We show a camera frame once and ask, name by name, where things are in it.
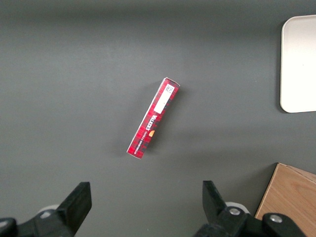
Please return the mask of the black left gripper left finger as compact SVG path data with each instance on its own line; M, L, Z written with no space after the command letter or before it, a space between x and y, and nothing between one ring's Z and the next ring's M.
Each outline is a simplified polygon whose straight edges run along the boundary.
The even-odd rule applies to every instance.
M74 237L92 207L89 182L80 182L56 209L39 212L17 224L16 219L0 219L2 237Z

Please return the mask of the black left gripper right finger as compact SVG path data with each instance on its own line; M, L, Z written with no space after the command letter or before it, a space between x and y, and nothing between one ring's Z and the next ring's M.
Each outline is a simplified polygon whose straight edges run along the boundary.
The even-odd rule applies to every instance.
M207 224L196 237L304 237L305 234L288 216L267 213L262 220L237 206L227 206L212 181L203 181L202 204Z

